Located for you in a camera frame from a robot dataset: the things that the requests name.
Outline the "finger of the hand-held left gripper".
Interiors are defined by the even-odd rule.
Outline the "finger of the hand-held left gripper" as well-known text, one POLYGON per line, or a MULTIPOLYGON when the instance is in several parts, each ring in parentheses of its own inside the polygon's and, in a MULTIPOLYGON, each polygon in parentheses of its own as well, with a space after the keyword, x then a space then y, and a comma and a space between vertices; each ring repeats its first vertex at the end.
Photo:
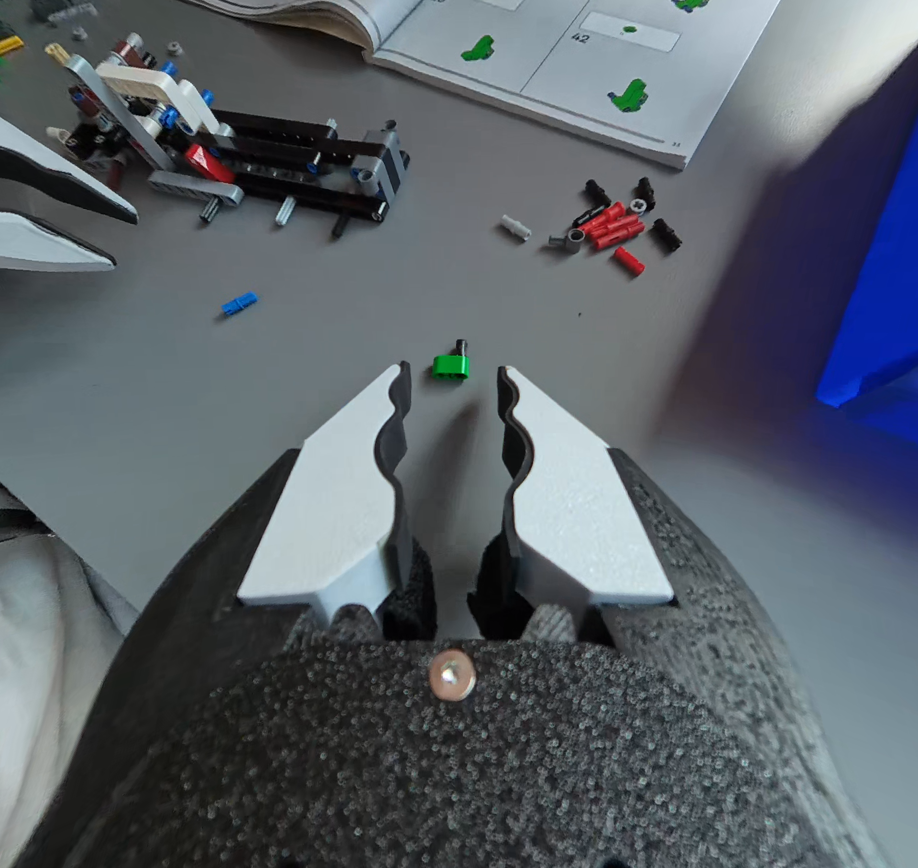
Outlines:
POLYGON ((1 119, 1 179, 61 202, 137 225, 130 202, 24 131, 1 119))
POLYGON ((107 272, 106 252, 47 222, 16 211, 1 213, 1 269, 32 272, 107 272))

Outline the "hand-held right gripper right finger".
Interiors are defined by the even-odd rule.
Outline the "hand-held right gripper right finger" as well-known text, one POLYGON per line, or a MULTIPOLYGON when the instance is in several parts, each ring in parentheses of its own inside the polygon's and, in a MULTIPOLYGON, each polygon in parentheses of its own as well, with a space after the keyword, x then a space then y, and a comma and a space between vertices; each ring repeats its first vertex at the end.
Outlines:
POLYGON ((611 446, 519 369, 499 367, 498 389, 512 590, 534 608, 671 602, 611 446))

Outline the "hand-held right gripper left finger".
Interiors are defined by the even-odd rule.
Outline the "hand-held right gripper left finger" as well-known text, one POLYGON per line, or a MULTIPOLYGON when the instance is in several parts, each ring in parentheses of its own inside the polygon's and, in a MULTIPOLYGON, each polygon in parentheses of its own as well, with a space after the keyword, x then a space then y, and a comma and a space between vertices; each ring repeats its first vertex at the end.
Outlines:
POLYGON ((303 442, 240 582, 241 604, 306 605, 323 626, 361 606, 381 621, 412 564, 396 476, 410 405, 410 366, 401 361, 303 442))

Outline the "green lego piece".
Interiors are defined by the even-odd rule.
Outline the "green lego piece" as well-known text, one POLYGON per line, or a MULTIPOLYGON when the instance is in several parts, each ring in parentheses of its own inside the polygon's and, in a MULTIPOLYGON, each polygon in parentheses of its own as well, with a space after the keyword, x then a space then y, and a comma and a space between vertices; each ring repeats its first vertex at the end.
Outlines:
POLYGON ((453 349, 433 358, 430 377, 433 380, 464 381, 470 376, 468 343, 464 338, 455 341, 453 349))

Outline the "grey lego beam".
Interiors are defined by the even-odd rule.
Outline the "grey lego beam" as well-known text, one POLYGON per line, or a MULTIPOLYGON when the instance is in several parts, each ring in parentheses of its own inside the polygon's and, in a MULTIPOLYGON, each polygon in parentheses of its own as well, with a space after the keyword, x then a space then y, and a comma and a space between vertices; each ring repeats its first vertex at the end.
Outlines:
POLYGON ((29 0, 32 18, 40 24, 58 25, 96 17, 109 0, 29 0))

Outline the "black lego chassis assembly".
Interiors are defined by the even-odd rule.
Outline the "black lego chassis assembly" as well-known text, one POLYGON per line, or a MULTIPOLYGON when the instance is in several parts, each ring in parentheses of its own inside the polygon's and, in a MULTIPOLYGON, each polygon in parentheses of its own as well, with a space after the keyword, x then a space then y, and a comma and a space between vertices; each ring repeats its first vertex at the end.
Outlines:
POLYGON ((279 203, 279 228, 299 206, 333 213, 331 237, 340 239, 352 219, 382 223, 405 182, 410 156, 393 120, 347 140, 332 118, 303 122, 215 108, 210 90, 181 77, 171 59, 155 59, 137 34, 97 66, 71 55, 62 68, 79 120, 71 131, 49 134, 115 192, 134 157, 149 168, 155 190, 203 202, 203 225, 254 197, 279 203))

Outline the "cluster of red lego pins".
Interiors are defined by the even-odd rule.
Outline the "cluster of red lego pins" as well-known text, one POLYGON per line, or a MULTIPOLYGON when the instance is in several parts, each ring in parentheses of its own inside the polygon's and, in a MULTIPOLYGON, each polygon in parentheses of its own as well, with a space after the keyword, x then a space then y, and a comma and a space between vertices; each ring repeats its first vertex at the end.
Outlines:
POLYGON ((628 249, 627 244, 645 232, 646 202, 634 199, 626 207, 622 202, 601 207, 575 222, 572 231, 579 232, 596 251, 610 253, 610 259, 630 277, 639 277, 645 265, 628 249))

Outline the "lego instruction booklet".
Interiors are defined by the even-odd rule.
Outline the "lego instruction booklet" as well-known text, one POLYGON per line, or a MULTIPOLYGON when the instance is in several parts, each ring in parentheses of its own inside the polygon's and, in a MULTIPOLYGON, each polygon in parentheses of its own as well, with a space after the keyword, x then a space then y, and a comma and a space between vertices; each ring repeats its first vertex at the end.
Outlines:
POLYGON ((180 0, 677 170, 781 0, 180 0))

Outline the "person's white shirt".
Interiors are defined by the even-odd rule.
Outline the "person's white shirt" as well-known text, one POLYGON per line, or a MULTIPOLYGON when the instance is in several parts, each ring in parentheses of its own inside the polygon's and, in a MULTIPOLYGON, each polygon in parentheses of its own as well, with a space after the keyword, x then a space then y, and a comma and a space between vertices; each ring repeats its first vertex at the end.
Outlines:
POLYGON ((2 486, 2 866, 17 861, 51 804, 138 616, 2 486))

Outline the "blue plastic bin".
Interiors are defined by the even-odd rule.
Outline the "blue plastic bin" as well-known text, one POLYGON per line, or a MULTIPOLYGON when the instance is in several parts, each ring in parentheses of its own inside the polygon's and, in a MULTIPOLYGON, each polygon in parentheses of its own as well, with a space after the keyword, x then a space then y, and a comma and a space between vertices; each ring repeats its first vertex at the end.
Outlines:
POLYGON ((862 426, 917 442, 916 90, 856 282, 832 339, 815 397, 862 426))

